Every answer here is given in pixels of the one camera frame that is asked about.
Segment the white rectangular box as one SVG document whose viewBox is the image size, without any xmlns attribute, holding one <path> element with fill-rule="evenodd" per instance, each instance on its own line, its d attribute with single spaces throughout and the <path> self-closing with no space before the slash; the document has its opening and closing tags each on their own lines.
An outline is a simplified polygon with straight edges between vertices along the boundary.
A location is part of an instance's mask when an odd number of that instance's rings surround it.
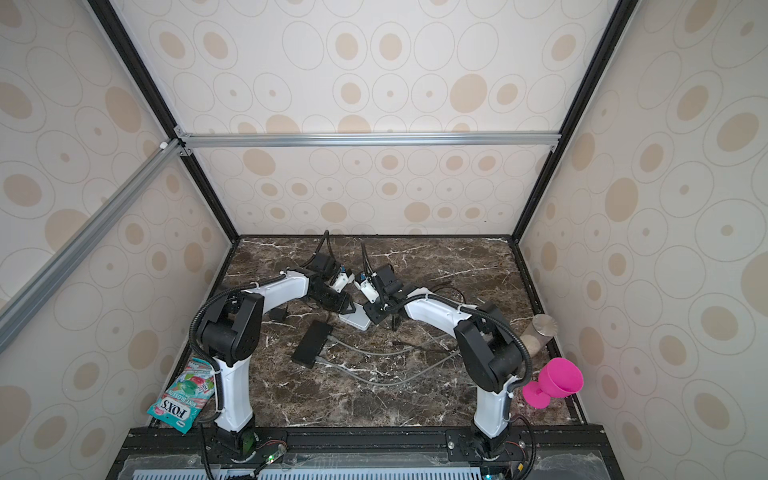
<svg viewBox="0 0 768 480">
<path fill-rule="evenodd" d="M 360 331 L 367 331 L 372 324 L 363 307 L 357 303 L 352 303 L 338 317 L 341 322 Z"/>
</svg>

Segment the black network switch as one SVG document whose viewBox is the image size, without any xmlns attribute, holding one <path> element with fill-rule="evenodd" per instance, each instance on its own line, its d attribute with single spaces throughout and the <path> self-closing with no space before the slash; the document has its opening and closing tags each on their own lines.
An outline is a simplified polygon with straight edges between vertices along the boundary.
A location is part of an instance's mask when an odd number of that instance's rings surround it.
<svg viewBox="0 0 768 480">
<path fill-rule="evenodd" d="M 313 321 L 291 355 L 291 361 L 312 369 L 332 332 L 332 325 L 317 320 Z"/>
</svg>

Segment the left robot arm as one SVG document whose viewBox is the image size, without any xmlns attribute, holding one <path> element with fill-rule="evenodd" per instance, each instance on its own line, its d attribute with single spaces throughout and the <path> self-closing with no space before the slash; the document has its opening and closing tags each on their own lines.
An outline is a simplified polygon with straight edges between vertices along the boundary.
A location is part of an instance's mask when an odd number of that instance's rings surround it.
<svg viewBox="0 0 768 480">
<path fill-rule="evenodd" d="M 193 317 L 188 344 L 213 370 L 217 440 L 243 456 L 255 449 L 254 414 L 249 399 L 249 365 L 258 346 L 262 318 L 290 301 L 308 298 L 338 315 L 356 312 L 344 291 L 353 277 L 336 259 L 326 231 L 310 259 L 278 276 L 213 294 Z"/>
</svg>

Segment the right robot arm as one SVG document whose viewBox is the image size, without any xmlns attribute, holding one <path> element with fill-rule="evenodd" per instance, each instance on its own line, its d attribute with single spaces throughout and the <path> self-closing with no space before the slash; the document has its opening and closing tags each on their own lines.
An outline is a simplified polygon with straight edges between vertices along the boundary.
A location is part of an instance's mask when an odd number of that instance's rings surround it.
<svg viewBox="0 0 768 480">
<path fill-rule="evenodd" d="M 363 308 L 372 322 L 400 316 L 455 339 L 465 370 L 477 386 L 473 441 L 483 455 L 498 455 L 509 434 L 514 393 L 528 385 L 533 374 L 530 352 L 501 310 L 491 302 L 461 303 L 406 284 L 389 265 L 357 274 L 354 285 L 367 299 Z"/>
</svg>

